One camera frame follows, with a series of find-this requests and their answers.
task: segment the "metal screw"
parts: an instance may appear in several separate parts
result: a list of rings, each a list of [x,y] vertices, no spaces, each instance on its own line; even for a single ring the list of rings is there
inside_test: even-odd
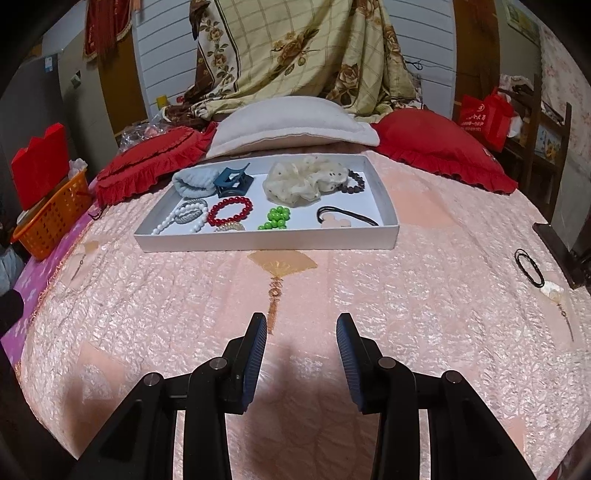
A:
[[[222,356],[217,356],[209,362],[209,366],[212,367],[214,370],[220,370],[224,368],[227,364],[228,360],[226,360]]]
[[[378,365],[386,369],[394,368],[396,366],[396,360],[391,356],[383,356],[378,360]]]
[[[148,385],[149,387],[153,387],[155,384],[157,384],[160,381],[160,375],[158,374],[148,374],[144,377],[144,383],[146,385]]]
[[[448,382],[451,383],[459,383],[462,381],[464,377],[462,377],[460,372],[456,372],[455,370],[450,370],[449,372],[445,372],[445,378]]]

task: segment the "black cable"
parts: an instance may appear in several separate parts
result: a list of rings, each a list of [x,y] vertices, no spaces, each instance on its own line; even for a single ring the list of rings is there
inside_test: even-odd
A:
[[[515,255],[514,256],[515,256],[515,262],[517,263],[517,266],[519,266],[520,270],[528,278],[528,280],[531,282],[531,284],[534,287],[542,288],[544,286],[544,284],[545,284],[544,276],[542,275],[542,272],[538,268],[538,265],[528,255],[528,253],[525,250],[523,250],[522,248],[518,248],[517,250],[515,250]],[[530,262],[531,266],[534,267],[535,272],[540,276],[540,281],[539,282],[536,282],[532,278],[532,276],[528,273],[528,271],[524,268],[524,266],[521,264],[521,262],[519,261],[519,259],[521,257],[525,257]]]
[[[372,220],[369,217],[366,217],[364,215],[360,215],[358,213],[353,213],[348,210],[343,210],[343,209],[340,209],[337,207],[331,207],[331,206],[320,207],[318,209],[318,211],[316,212],[316,218],[318,219],[318,223],[322,223],[324,221],[324,219],[322,218],[322,214],[326,213],[326,212],[342,213],[343,215],[348,215],[350,217],[356,218],[357,220],[361,220],[362,222],[368,223],[370,225],[379,226],[374,220]]]

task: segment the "purple fabric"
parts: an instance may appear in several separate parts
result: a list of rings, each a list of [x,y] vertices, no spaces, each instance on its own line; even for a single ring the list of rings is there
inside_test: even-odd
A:
[[[90,191],[93,190],[94,183],[90,184]],[[25,303],[24,312],[21,319],[6,332],[1,340],[11,365],[14,366],[21,359],[22,349],[27,338],[27,331],[31,324],[31,316],[37,307],[39,296],[49,286],[49,280],[64,258],[64,255],[74,245],[76,239],[86,228],[86,225],[92,221],[89,214],[96,215],[98,211],[99,209],[95,202],[84,215],[78,218],[74,226],[65,234],[49,257],[41,262],[34,258],[30,259],[22,271],[21,276],[18,277],[14,289],[22,296]]]

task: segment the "red bead bracelet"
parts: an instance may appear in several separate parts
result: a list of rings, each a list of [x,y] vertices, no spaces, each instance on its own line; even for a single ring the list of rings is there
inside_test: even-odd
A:
[[[243,203],[244,208],[238,215],[234,215],[233,217],[228,218],[220,218],[217,219],[217,213],[223,209],[225,206],[230,205],[232,203]],[[229,197],[227,199],[223,199],[221,202],[215,204],[211,210],[209,210],[209,215],[207,216],[207,222],[211,226],[221,226],[228,222],[240,222],[244,220],[248,214],[252,211],[252,202],[250,199],[246,197]]]

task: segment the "white pillow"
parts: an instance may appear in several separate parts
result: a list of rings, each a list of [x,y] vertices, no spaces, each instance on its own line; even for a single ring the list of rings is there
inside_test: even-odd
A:
[[[346,141],[379,145],[376,131],[334,102],[317,97],[277,97],[246,105],[217,127],[206,158],[275,148]]]

